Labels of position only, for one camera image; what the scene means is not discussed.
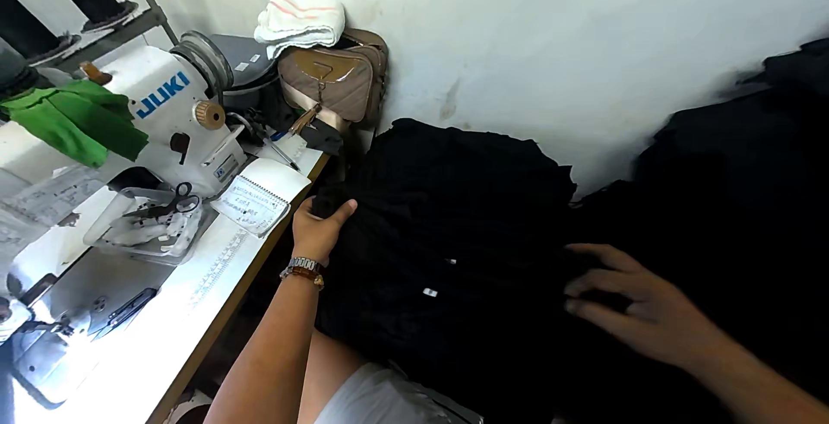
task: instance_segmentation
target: white wall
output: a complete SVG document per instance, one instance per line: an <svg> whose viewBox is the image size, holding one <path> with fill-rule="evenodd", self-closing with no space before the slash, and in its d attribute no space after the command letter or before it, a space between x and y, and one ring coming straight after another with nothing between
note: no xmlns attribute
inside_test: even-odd
<svg viewBox="0 0 829 424"><path fill-rule="evenodd" d="M268 0L158 1L178 32L250 35ZM389 43L387 123L533 138L580 193L625 176L670 113L829 32L829 0L342 2Z"/></svg>

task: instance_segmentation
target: left hand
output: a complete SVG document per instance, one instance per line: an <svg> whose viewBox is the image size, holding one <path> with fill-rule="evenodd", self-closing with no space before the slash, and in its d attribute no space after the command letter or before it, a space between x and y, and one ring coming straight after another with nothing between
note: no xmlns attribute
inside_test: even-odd
<svg viewBox="0 0 829 424"><path fill-rule="evenodd" d="M305 199L294 215L294 252L291 256L305 257L326 265L328 254L337 244L342 224L357 210L358 202L351 199L331 217L324 219L311 214L312 202L313 197Z"/></svg>
<svg viewBox="0 0 829 424"><path fill-rule="evenodd" d="M568 249L592 254L610 270L593 269L571 281L565 309L614 335L640 354L692 371L710 358L737 348L679 289L643 267L628 254L605 244L571 244ZM633 303L626 313L581 300L582 293L619 293Z"/></svg>

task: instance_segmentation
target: thigh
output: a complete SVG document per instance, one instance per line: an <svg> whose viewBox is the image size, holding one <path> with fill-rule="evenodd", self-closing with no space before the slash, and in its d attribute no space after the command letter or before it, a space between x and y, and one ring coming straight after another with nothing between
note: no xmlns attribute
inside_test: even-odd
<svg viewBox="0 0 829 424"><path fill-rule="evenodd" d="M328 400L366 362L353 349L314 329L297 424L313 424Z"/></svg>

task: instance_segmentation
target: pen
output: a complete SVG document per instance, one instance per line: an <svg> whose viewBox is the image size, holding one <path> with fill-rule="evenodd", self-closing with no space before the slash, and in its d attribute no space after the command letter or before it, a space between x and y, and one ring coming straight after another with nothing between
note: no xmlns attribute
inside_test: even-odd
<svg viewBox="0 0 829 424"><path fill-rule="evenodd" d="M270 138L262 138L262 141L268 144L273 150L275 150L280 157L284 158L288 162L288 165L291 166L291 168L299 171L299 165L297 165L296 162L294 162L287 154L285 154L285 152L283 152L282 149L277 147L274 141L270 140Z"/></svg>

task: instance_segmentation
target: white towel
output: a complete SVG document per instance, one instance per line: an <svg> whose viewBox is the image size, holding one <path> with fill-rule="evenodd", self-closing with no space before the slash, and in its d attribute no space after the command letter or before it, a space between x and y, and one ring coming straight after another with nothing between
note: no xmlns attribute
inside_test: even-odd
<svg viewBox="0 0 829 424"><path fill-rule="evenodd" d="M254 39L268 45L273 60L285 47L331 47L346 27L346 14L337 0L270 0L259 14Z"/></svg>

